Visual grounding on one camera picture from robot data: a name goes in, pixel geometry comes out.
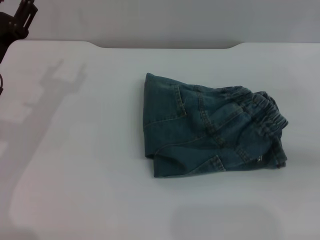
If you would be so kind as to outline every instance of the jeans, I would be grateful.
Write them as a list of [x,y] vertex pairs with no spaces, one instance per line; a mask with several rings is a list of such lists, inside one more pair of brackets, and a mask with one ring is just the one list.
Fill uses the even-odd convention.
[[146,75],[144,147],[156,178],[284,167],[287,124],[264,91]]

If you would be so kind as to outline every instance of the denim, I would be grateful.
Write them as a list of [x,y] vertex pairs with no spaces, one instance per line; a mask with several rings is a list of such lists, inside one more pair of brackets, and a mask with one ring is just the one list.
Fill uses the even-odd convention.
[[284,167],[287,124],[264,91],[146,75],[144,148],[156,178]]

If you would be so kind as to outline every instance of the white surface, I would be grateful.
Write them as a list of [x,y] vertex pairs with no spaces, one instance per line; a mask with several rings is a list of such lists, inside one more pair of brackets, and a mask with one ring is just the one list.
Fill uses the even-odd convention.
[[[320,239],[320,44],[103,49],[18,41],[0,72],[1,240]],[[267,91],[287,167],[155,179],[147,72]]]
[[[5,0],[14,15],[21,0]],[[35,0],[30,40],[104,48],[229,48],[320,42],[319,0]]]

